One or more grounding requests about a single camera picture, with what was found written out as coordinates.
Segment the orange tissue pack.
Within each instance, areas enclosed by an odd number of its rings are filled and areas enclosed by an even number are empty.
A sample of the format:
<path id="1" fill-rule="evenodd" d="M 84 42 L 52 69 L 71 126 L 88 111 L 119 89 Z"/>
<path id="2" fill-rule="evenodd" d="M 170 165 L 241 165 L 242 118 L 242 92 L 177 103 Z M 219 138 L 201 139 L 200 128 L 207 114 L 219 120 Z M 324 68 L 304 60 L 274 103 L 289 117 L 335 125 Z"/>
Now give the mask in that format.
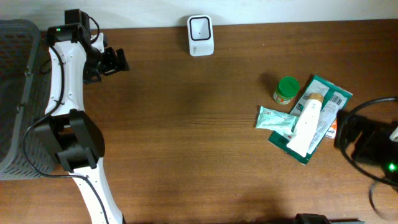
<path id="1" fill-rule="evenodd" d="M 336 132 L 337 132 L 337 119 L 335 119 L 334 122 L 332 122 L 328 131 L 325 133 L 325 137 L 329 139 L 334 139 L 336 137 Z"/>

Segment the green 3M gloves package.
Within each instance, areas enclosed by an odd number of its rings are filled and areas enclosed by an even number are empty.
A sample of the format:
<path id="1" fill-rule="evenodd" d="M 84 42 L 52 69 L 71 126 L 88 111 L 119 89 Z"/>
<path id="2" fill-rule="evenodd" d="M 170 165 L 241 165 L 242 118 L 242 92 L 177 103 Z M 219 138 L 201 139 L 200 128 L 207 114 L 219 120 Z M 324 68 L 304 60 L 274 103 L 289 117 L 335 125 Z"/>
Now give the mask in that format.
<path id="1" fill-rule="evenodd" d="M 309 84 L 305 88 L 305 91 L 301 94 L 296 104 L 294 104 L 294 107 L 290 110 L 289 114 L 299 116 L 304 109 L 304 105 L 309 97 L 309 94 L 311 93 L 319 93 L 324 97 L 324 99 L 318 120 L 317 130 L 311 144 L 309 145 L 306 156 L 302 157 L 287 147 L 287 143 L 290 141 L 289 135 L 279 134 L 278 132 L 274 131 L 268 139 L 270 143 L 280 148 L 304 165 L 308 164 L 309 160 L 318 149 L 318 146 L 326 136 L 330 126 L 335 121 L 337 112 L 346 106 L 348 100 L 353 95 L 339 86 L 336 86 L 334 83 L 315 75 L 310 80 Z"/>

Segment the cream lotion tube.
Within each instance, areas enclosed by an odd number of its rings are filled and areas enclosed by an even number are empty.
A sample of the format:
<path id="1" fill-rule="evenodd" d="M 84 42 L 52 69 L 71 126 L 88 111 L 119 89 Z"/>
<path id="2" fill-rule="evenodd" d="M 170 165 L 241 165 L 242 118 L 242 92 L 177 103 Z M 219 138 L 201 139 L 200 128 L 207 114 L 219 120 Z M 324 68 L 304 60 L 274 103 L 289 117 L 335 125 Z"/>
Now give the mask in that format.
<path id="1" fill-rule="evenodd" d="M 311 93 L 298 121 L 287 147 L 302 157 L 306 157 L 310 143 L 316 133 L 318 120 L 324 97 L 319 93 Z"/>

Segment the light blue wipes pack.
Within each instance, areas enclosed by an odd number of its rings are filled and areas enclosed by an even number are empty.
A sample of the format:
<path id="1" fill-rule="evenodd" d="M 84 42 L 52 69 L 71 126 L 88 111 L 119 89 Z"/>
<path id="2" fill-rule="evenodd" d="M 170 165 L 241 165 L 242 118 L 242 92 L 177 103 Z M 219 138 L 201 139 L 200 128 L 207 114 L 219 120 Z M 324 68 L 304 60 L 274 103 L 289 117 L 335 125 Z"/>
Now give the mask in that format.
<path id="1" fill-rule="evenodd" d="M 280 135 L 292 135 L 297 120 L 297 116 L 261 106 L 257 117 L 256 129 L 268 129 L 276 131 Z"/>

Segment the green lid jar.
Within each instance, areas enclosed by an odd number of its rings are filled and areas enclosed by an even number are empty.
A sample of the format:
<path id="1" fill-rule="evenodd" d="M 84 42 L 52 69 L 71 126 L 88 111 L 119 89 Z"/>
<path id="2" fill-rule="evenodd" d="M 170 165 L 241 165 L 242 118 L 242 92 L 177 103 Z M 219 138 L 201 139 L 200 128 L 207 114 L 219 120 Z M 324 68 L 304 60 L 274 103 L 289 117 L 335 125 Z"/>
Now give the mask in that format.
<path id="1" fill-rule="evenodd" d="M 299 89 L 300 84 L 297 79 L 294 77 L 284 77 L 279 81 L 273 93 L 273 99 L 280 105 L 287 105 L 295 98 Z"/>

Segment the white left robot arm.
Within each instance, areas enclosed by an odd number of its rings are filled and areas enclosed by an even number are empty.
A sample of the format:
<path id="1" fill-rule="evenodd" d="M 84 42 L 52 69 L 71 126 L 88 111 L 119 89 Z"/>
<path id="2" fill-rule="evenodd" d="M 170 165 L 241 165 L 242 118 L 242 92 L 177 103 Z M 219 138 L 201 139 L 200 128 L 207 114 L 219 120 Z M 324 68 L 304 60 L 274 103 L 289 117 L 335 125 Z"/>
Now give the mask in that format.
<path id="1" fill-rule="evenodd" d="M 50 98 L 44 117 L 31 128 L 66 172 L 62 177 L 77 184 L 92 223 L 124 223 L 106 180 L 103 134 L 85 112 L 83 85 L 128 71 L 129 65 L 123 49 L 108 47 L 102 32 L 91 34 L 93 21 L 82 10 L 70 9 L 64 25 L 49 27 Z"/>

